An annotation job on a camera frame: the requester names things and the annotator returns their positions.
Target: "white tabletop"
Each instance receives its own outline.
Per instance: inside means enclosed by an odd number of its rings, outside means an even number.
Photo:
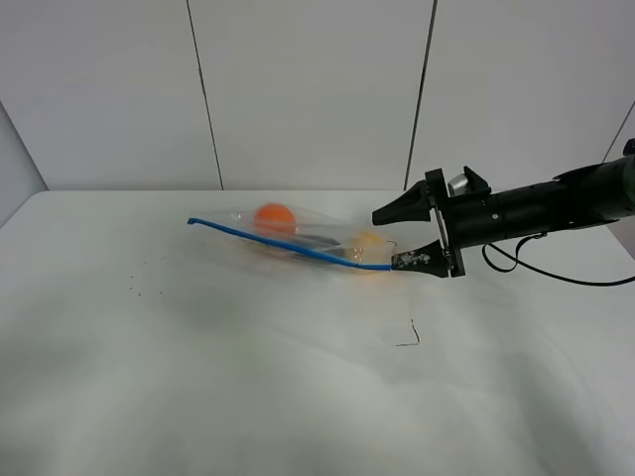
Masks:
[[[186,225],[270,200],[364,224],[397,195],[33,197],[0,229],[0,473],[635,474],[635,285],[502,275],[478,249],[459,279],[360,274]],[[437,238],[386,230],[403,247]],[[524,257],[635,275],[605,228]],[[413,324],[419,345],[398,346]]]

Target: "ziplock bag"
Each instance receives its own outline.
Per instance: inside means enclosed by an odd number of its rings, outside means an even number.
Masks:
[[[361,270],[390,271],[395,250],[394,242],[375,231],[280,203],[200,214],[188,224]]]

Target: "orange ping pong ball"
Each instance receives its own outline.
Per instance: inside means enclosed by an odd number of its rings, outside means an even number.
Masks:
[[[296,217],[288,206],[281,203],[267,203],[254,214],[254,226],[260,230],[276,233],[296,233]]]

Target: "blue zipper seal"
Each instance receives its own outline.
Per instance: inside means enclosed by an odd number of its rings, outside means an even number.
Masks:
[[[294,243],[287,243],[286,241],[274,240],[272,238],[265,238],[264,236],[254,235],[253,233],[247,233],[246,231],[236,230],[235,228],[230,228],[229,226],[221,225],[220,223],[215,223],[213,221],[203,220],[201,218],[190,218],[188,220],[188,225],[196,225],[196,224],[207,226],[209,228],[222,231],[223,233],[227,233],[229,235],[238,236],[240,238],[246,238],[251,241],[257,241],[258,243],[262,243],[264,245],[274,246],[276,248],[282,248],[283,250],[293,251],[294,253],[298,253],[299,255],[309,256],[311,258],[333,263],[335,265],[346,266],[348,268],[357,268],[358,270],[368,270],[368,271],[390,271],[391,270],[391,265],[362,265],[359,263],[353,263],[352,261],[344,260],[337,256],[329,255],[328,253],[322,253],[320,251],[312,250],[311,248],[306,248],[304,246],[296,245]]]

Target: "black cable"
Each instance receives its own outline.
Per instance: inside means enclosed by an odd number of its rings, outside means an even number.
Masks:
[[[559,275],[555,275],[553,273],[549,273],[548,271],[543,271],[540,270],[538,268],[535,268],[531,265],[528,265],[527,263],[522,262],[521,260],[518,259],[518,254],[520,253],[520,250],[523,246],[525,246],[525,244],[530,241],[530,240],[539,240],[541,238],[544,238],[545,236],[547,236],[547,233],[542,233],[540,235],[533,235],[533,236],[527,236],[525,238],[523,238],[522,240],[520,240],[518,242],[518,244],[516,245],[516,250],[515,250],[515,255],[516,256],[512,256],[509,253],[507,253],[506,251],[501,250],[498,246],[496,245],[492,245],[491,243],[487,244],[487,245],[483,245],[483,248],[481,249],[481,254],[483,255],[483,259],[485,260],[485,263],[487,263],[489,265],[490,268],[500,272],[500,273],[511,273],[512,271],[514,271],[516,269],[516,267],[518,265],[523,266],[525,268],[527,268],[528,270],[534,271],[536,273],[539,273],[543,276],[547,276],[549,278],[553,278],[554,280],[560,280],[560,281],[564,281],[566,283],[572,283],[573,285],[580,285],[580,286],[595,286],[595,287],[600,287],[600,288],[608,288],[611,286],[621,286],[621,285],[627,285],[629,283],[633,283],[635,282],[635,276],[631,277],[631,278],[626,278],[625,280],[620,280],[620,281],[611,281],[611,282],[607,282],[607,283],[596,283],[593,281],[580,281],[580,280],[573,280],[571,278],[565,278],[564,276],[559,276]],[[512,260],[514,262],[514,266],[512,266],[509,269],[503,269],[503,268],[499,268],[498,266],[494,265],[491,260],[489,259],[489,257],[487,256],[487,252],[486,249],[487,247],[491,247],[494,250],[496,250],[498,253],[500,253],[501,255],[505,256],[506,258],[509,258],[510,260]]]
[[[617,134],[615,134],[615,137],[611,141],[611,145],[608,146],[608,151],[606,151],[606,154],[604,154],[604,159],[602,159],[602,162],[600,162],[601,164],[604,164],[606,162],[606,159],[608,159],[608,155],[611,153],[611,150],[613,149],[613,146],[615,145],[615,142],[617,142],[617,138],[622,133],[622,129],[624,129],[624,126],[628,122],[628,118],[631,115],[631,112],[633,112],[633,108],[635,108],[635,101],[633,101],[633,104],[631,104],[631,108],[626,113],[626,117],[622,121],[621,126],[619,126],[619,129],[617,130]]]

